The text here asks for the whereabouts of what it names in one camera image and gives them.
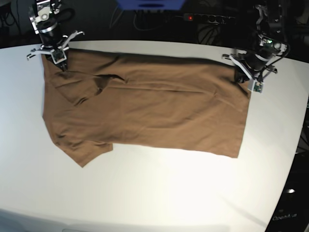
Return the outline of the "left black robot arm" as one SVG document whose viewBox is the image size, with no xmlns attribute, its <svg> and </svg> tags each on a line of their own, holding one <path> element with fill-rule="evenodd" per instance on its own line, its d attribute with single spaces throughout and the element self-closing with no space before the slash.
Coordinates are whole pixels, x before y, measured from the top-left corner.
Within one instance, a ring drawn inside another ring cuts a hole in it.
<svg viewBox="0 0 309 232">
<path fill-rule="evenodd" d="M 233 62 L 235 82 L 263 83 L 271 73 L 278 73 L 275 63 L 290 52 L 285 33 L 285 13 L 281 3 L 262 3 L 255 5 L 258 12 L 253 28 L 251 47 L 245 53 L 223 54 L 222 57 Z"/>
</svg>

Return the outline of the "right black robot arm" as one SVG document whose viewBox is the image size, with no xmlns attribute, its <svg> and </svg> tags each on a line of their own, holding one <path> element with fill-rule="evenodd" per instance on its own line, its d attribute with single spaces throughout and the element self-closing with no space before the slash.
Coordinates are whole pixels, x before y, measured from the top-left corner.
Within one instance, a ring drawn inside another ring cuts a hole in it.
<svg viewBox="0 0 309 232">
<path fill-rule="evenodd" d="M 30 22 L 42 44 L 40 48 L 32 49 L 27 59 L 45 55 L 54 65 L 65 71 L 68 68 L 69 42 L 79 35 L 84 35 L 84 32 L 75 30 L 70 35 L 63 34 L 58 19 L 61 6 L 60 0 L 36 0 L 29 7 Z"/>
</svg>

